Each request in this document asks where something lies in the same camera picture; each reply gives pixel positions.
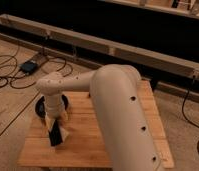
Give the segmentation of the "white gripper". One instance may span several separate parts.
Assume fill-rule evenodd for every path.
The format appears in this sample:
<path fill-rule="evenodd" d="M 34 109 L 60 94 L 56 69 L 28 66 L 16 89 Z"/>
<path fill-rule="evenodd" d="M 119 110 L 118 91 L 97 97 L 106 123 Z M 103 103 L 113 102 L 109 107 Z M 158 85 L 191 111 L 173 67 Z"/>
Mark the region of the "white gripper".
<path fill-rule="evenodd" d="M 61 115 L 66 115 L 66 105 L 61 94 L 55 95 L 45 95 L 45 111 L 46 111 L 46 125 L 48 131 L 51 132 L 55 124 L 55 120 L 58 119 Z"/>

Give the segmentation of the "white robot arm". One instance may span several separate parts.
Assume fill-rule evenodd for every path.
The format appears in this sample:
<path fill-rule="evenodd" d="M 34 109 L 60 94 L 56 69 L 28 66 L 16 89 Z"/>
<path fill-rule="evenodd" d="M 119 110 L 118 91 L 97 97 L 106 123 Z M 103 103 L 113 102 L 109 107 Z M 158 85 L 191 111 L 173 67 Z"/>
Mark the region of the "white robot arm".
<path fill-rule="evenodd" d="M 36 83 L 43 95 L 50 143 L 68 133 L 58 123 L 66 112 L 64 91 L 88 91 L 113 171 L 164 171 L 138 96 L 141 76 L 130 65 L 110 64 L 64 77 L 52 72 Z"/>

